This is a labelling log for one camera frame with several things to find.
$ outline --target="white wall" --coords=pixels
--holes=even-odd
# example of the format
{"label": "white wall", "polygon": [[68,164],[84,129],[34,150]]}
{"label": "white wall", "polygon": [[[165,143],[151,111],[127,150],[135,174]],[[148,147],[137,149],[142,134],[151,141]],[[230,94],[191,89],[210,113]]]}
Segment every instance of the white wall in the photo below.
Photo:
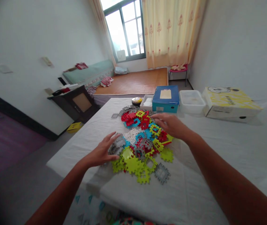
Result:
{"label": "white wall", "polygon": [[148,70],[146,58],[128,62],[118,63],[117,66],[128,68],[129,72],[139,72]]}
{"label": "white wall", "polygon": [[267,97],[267,0],[208,1],[189,80]]}
{"label": "white wall", "polygon": [[[73,120],[47,100],[57,77],[77,62],[107,59],[88,0],[0,0],[0,97],[49,130],[60,134]],[[41,61],[47,56],[50,68]]]}

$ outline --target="yellow box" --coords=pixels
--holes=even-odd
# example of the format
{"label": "yellow box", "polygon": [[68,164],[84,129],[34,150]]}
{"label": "yellow box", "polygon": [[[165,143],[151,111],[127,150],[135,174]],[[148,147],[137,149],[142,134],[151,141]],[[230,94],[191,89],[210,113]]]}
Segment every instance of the yellow box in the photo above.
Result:
{"label": "yellow box", "polygon": [[83,124],[81,122],[78,123],[73,123],[70,125],[70,127],[67,129],[68,133],[76,133],[77,131],[79,131],[79,129],[83,126]]}
{"label": "yellow box", "polygon": [[263,110],[239,88],[206,87],[202,97],[208,118],[247,123]]}

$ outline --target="pink chair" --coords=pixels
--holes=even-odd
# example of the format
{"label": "pink chair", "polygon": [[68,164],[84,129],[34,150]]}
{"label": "pink chair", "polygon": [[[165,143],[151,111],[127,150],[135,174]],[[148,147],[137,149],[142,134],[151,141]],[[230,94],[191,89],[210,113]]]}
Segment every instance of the pink chair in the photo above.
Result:
{"label": "pink chair", "polygon": [[170,69],[170,74],[169,74],[169,78],[168,78],[168,82],[169,82],[169,80],[170,80],[170,77],[171,77],[171,73],[179,73],[179,72],[186,72],[186,79],[185,79],[185,83],[184,83],[184,86],[186,87],[187,86],[187,74],[188,74],[188,64],[185,64],[184,65],[185,66],[185,69],[182,69],[182,70],[172,70],[172,69]]}

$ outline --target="cardboard box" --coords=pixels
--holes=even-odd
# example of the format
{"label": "cardboard box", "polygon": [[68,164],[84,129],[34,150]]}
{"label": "cardboard box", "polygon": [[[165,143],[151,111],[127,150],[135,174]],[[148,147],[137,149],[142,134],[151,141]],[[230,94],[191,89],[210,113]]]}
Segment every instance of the cardboard box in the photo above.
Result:
{"label": "cardboard box", "polygon": [[177,113],[178,106],[179,94],[177,85],[156,87],[152,100],[153,111]]}
{"label": "cardboard box", "polygon": [[208,118],[247,123],[263,110],[239,88],[206,87],[202,97]]}
{"label": "cardboard box", "polygon": [[140,109],[146,110],[146,111],[152,111],[152,106],[144,106],[144,102],[147,98],[153,98],[153,95],[145,95],[143,97],[143,101],[141,102]]}
{"label": "cardboard box", "polygon": [[70,127],[67,129],[68,133],[76,133],[77,131],[79,131],[79,129],[83,126],[83,124],[81,122],[78,123],[73,123],[70,125]]}

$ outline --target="white tablecloth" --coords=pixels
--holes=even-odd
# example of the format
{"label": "white tablecloth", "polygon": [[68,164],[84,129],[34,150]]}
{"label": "white tablecloth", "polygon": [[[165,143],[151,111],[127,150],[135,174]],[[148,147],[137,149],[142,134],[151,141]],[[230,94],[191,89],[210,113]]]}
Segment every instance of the white tablecloth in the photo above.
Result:
{"label": "white tablecloth", "polygon": [[[267,195],[267,100],[257,101],[264,108],[250,124],[227,122],[185,115],[180,118],[199,133],[229,164]],[[47,163],[65,177],[73,166],[110,132],[128,132],[121,118],[112,119],[130,98],[110,99]],[[137,183],[128,173],[114,174],[111,164],[90,168],[82,187],[135,216],[158,223],[227,224],[187,145],[174,140],[173,163],[162,162],[171,173],[161,185],[151,174],[150,184]]]}

